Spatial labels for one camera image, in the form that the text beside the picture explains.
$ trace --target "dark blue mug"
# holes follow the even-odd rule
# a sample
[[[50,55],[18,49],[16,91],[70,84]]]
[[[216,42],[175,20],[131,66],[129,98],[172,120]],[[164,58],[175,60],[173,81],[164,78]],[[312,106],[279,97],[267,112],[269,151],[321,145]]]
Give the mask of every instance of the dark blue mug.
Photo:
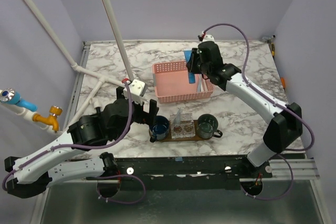
[[[169,133],[169,120],[164,116],[158,115],[154,119],[154,124],[149,127],[151,132],[150,141],[154,143],[155,141],[164,140]]]

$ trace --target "gray wall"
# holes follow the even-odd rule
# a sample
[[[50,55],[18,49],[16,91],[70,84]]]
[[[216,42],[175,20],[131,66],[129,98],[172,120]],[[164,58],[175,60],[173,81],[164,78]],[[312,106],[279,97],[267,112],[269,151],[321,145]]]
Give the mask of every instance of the gray wall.
[[[34,0],[78,61],[82,43],[61,0]],[[75,73],[22,0],[0,0],[0,89],[13,87],[48,115],[51,105],[65,110]],[[53,137],[0,106],[0,178],[3,159],[25,156]],[[63,122],[65,113],[60,117]],[[18,199],[0,190],[0,223],[30,221],[35,198]]]
[[[322,177],[330,214],[336,223],[336,0],[293,0],[276,30],[276,65],[289,100],[302,106],[313,128],[311,153]],[[303,140],[310,141],[304,131]]]
[[[292,0],[111,0],[124,39],[195,39],[219,22],[251,39],[273,34]],[[101,0],[62,0],[84,41],[114,40]],[[217,39],[242,39],[232,28]]]

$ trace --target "pink basket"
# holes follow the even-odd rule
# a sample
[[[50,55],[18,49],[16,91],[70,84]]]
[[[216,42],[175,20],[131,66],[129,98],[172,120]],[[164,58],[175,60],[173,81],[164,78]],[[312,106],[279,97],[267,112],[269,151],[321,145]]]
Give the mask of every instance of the pink basket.
[[[191,101],[210,98],[214,87],[209,80],[202,80],[203,92],[197,92],[199,75],[196,83],[190,84],[185,61],[155,63],[153,79],[155,95],[160,103]]]

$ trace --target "gray floor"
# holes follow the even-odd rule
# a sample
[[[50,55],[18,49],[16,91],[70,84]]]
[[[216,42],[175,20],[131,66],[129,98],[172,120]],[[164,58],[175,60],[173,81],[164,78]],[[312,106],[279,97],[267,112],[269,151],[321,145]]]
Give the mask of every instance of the gray floor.
[[[262,195],[275,196],[288,182],[268,182]],[[119,199],[134,199],[137,193],[119,193]],[[134,206],[98,200],[95,183],[54,186],[49,190],[42,223],[322,223],[309,181],[297,181],[292,192],[277,201],[256,201],[241,191],[149,191],[144,202]]]

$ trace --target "robotic arm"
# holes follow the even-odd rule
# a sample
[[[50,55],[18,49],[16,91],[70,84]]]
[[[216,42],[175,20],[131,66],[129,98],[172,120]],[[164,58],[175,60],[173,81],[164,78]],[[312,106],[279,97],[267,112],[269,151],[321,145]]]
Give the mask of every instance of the robotic arm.
[[[9,174],[13,173],[14,176],[14,179],[6,183],[7,192],[20,198],[28,198],[67,180],[117,175],[118,168],[110,153],[103,153],[99,157],[85,161],[64,161],[90,149],[101,148],[99,146],[108,147],[105,146],[107,141],[121,139],[122,134],[129,131],[128,125],[133,122],[153,124],[159,108],[156,106],[156,101],[150,100],[149,113],[143,111],[143,103],[139,103],[144,92],[138,87],[132,88],[133,84],[139,85],[138,82],[134,80],[131,83],[130,94],[122,87],[117,88],[117,99],[106,105],[102,112],[99,108],[95,114],[82,116],[67,132],[35,153],[23,158],[5,159],[6,171]],[[125,99],[124,94],[132,98],[138,97],[131,103],[130,124],[128,124],[130,101]]]
[[[198,44],[198,48],[192,49],[186,66],[189,73],[207,76],[212,84],[240,98],[268,124],[264,142],[247,155],[248,161],[254,167],[259,167],[275,154],[284,151],[302,134],[302,123],[281,109],[285,107],[301,117],[301,107],[296,103],[287,105],[272,97],[249,79],[247,83],[239,68],[231,63],[223,63],[219,47],[212,36],[208,35]]]

